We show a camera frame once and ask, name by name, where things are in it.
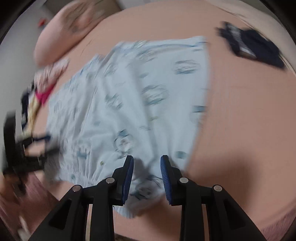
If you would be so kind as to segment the light blue printed pajama pants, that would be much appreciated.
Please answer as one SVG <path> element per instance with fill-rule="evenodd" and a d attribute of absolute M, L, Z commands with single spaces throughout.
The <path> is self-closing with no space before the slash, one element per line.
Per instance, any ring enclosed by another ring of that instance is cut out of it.
<path fill-rule="evenodd" d="M 49 99 L 47 132 L 60 153 L 46 178 L 94 186 L 127 156 L 134 170 L 127 201 L 116 211 L 133 218 L 165 190 L 160 160 L 184 170 L 203 113 L 209 82 L 206 39 L 122 42 L 95 56 Z"/>

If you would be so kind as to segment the cream yellow garment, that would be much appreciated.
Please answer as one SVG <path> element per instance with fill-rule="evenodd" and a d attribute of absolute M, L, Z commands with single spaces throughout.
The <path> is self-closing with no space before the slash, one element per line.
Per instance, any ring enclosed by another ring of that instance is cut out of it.
<path fill-rule="evenodd" d="M 39 112 L 39 109 L 41 107 L 41 102 L 37 99 L 37 97 L 34 95 L 30 101 L 28 106 L 28 120 L 27 124 L 23 128 L 23 135 L 24 136 L 30 136 L 34 130 L 36 118 Z"/>

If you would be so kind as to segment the fuzzy pink sleeve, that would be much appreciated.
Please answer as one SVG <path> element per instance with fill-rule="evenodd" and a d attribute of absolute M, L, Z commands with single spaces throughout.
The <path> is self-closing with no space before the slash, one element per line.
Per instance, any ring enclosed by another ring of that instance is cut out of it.
<path fill-rule="evenodd" d="M 58 203 L 35 173 L 23 179 L 26 193 L 18 197 L 14 190 L 18 180 L 15 175 L 1 174 L 1 220 L 14 240 L 22 239 L 21 230 L 32 235 Z"/>

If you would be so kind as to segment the magenta garment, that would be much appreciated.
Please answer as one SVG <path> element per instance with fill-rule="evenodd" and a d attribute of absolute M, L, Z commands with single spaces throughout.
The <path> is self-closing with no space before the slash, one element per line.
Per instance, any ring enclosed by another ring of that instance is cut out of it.
<path fill-rule="evenodd" d="M 52 84 L 44 91 L 41 91 L 41 90 L 35 91 L 35 96 L 41 105 L 44 105 L 46 103 L 46 101 L 48 100 L 54 88 L 55 88 L 55 84 Z"/>

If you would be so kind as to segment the pink floral garment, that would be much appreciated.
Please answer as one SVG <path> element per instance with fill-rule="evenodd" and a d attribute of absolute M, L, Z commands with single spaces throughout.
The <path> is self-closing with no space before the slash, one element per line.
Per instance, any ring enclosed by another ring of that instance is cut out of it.
<path fill-rule="evenodd" d="M 38 70 L 34 76 L 34 87 L 37 92 L 45 92 L 56 84 L 60 76 L 66 71 L 69 59 L 64 58 Z"/>

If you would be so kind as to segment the pink bed sheet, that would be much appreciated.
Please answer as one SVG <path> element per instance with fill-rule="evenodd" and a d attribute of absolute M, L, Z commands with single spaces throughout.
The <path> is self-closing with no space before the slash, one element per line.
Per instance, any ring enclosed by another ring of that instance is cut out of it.
<path fill-rule="evenodd" d="M 294 240 L 295 75 L 234 56 L 216 33 L 222 21 L 244 26 L 206 1 L 125 9 L 104 19 L 69 52 L 70 66 L 60 83 L 121 41 L 204 36 L 211 87 L 188 175 L 200 185 L 224 187 L 268 240 Z"/>

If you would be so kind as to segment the rolled pink blanket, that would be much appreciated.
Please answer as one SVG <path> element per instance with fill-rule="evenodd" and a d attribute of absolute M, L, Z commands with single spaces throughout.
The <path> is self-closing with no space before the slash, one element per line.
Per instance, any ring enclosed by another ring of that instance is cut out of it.
<path fill-rule="evenodd" d="M 37 66 L 58 61 L 102 20 L 121 11 L 116 1 L 71 1 L 48 22 L 34 49 Z"/>

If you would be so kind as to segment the dark navy folded garment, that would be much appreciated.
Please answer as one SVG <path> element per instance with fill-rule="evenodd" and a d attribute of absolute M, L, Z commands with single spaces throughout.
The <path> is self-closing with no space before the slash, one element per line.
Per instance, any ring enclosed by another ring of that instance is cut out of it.
<path fill-rule="evenodd" d="M 229 22 L 223 22 L 217 33 L 224 38 L 234 55 L 280 69 L 285 68 L 279 48 L 254 29 L 240 29 Z"/>

